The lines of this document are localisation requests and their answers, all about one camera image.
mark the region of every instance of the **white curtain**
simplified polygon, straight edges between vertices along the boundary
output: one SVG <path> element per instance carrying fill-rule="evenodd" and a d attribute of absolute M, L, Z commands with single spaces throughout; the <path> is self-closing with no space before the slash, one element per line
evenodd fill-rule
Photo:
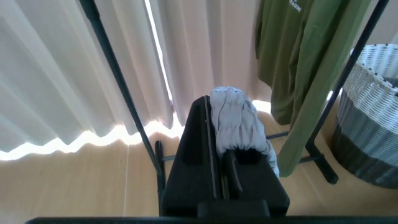
<path fill-rule="evenodd" d="M 96 1 L 142 122 L 172 125 L 144 1 Z M 69 144 L 117 124 L 136 132 L 78 1 L 0 2 L 0 150 L 25 142 Z"/>
<path fill-rule="evenodd" d="M 184 124 L 192 102 L 216 86 L 269 101 L 257 79 L 257 0 L 149 0 L 174 108 Z"/>

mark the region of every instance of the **woven basket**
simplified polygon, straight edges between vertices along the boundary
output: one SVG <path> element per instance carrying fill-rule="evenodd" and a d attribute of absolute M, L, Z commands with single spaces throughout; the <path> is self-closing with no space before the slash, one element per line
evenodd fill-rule
<path fill-rule="evenodd" d="M 332 153 L 360 179 L 398 189 L 398 45 L 367 45 L 343 87 Z"/>

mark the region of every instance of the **metal frame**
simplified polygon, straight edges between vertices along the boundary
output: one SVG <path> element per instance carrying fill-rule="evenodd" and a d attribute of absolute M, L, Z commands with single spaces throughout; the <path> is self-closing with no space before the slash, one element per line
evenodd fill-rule
<path fill-rule="evenodd" d="M 336 172 L 331 168 L 329 163 L 326 161 L 325 156 L 319 151 L 319 149 L 316 147 L 314 140 L 319 131 L 321 130 L 321 127 L 323 123 L 326 120 L 326 117 L 328 116 L 333 104 L 335 103 L 337 96 L 341 90 L 341 88 L 344 85 L 344 82 L 346 81 L 349 73 L 354 67 L 355 62 L 357 61 L 363 47 L 365 46 L 366 42 L 369 39 L 369 36 L 371 35 L 374 27 L 376 26 L 383 10 L 387 6 L 387 3 L 389 0 L 379 0 L 376 7 L 374 8 L 371 17 L 368 20 L 368 23 L 366 24 L 363 33 L 361 34 L 358 42 L 355 45 L 355 48 L 351 54 L 351 56 L 348 59 L 348 62 L 341 73 L 337 84 L 333 90 L 333 94 L 331 98 L 329 99 L 329 102 L 326 104 L 325 109 L 323 110 L 322 115 L 320 116 L 320 119 L 318 120 L 317 125 L 315 126 L 315 129 L 313 130 L 310 138 L 307 141 L 306 144 L 306 149 L 310 156 L 301 158 L 300 163 L 303 162 L 310 162 L 310 161 L 315 161 L 317 164 L 318 168 L 321 170 L 323 176 L 326 178 L 326 180 L 331 183 L 335 184 L 338 180 L 338 176 Z M 116 60 L 116 57 L 114 55 L 114 52 L 112 50 L 112 46 L 109 42 L 108 36 L 106 35 L 106 32 L 104 30 L 103 24 L 100 19 L 100 14 L 98 12 L 98 9 L 96 7 L 96 4 L 94 0 L 80 0 L 80 4 L 86 14 L 86 17 L 90 20 L 91 25 L 93 26 L 94 32 L 98 38 L 99 44 L 101 45 L 101 48 L 105 54 L 105 57 L 109 63 L 109 66 L 112 69 L 113 75 L 116 79 L 116 82 L 118 83 L 118 86 L 120 88 L 120 91 L 123 95 L 124 101 L 127 104 L 127 107 L 129 108 L 129 111 L 131 113 L 131 116 L 137 126 L 137 129 L 141 135 L 142 141 L 147 149 L 148 155 L 155 167 L 156 170 L 156 175 L 157 175 L 157 186 L 158 186 L 158 196 L 159 196 L 159 213 L 161 212 L 160 209 L 160 200 L 162 198 L 163 191 L 165 189 L 165 171 L 164 171 L 164 161 L 174 159 L 175 156 L 163 156 L 163 146 L 160 141 L 157 141 L 155 144 L 155 152 L 152 149 L 152 146 L 150 145 L 148 136 L 145 133 L 144 127 L 139 119 L 137 110 L 134 106 L 134 102 L 131 98 L 129 89 L 126 85 L 126 81 L 124 80 L 123 74 L 121 72 L 121 69 L 119 67 L 118 61 Z M 279 133 L 279 134 L 274 134 L 271 136 L 268 136 L 267 139 L 273 139 L 273 138 L 278 138 L 281 136 L 286 136 L 288 135 L 288 132 L 284 133 Z"/>

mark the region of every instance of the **laundry basket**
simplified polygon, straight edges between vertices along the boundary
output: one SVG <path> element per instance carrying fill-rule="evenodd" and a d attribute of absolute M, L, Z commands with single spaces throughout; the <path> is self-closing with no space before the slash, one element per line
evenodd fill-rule
<path fill-rule="evenodd" d="M 367 45 L 344 84 L 332 153 L 366 182 L 398 189 L 398 45 Z"/>

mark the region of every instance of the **green garment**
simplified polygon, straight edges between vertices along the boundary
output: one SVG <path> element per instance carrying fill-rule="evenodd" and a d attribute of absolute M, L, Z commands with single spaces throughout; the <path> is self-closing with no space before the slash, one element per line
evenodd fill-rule
<path fill-rule="evenodd" d="M 264 0 L 256 26 L 258 77 L 272 88 L 271 113 L 290 124 L 280 175 L 298 164 L 340 75 L 370 0 Z"/>

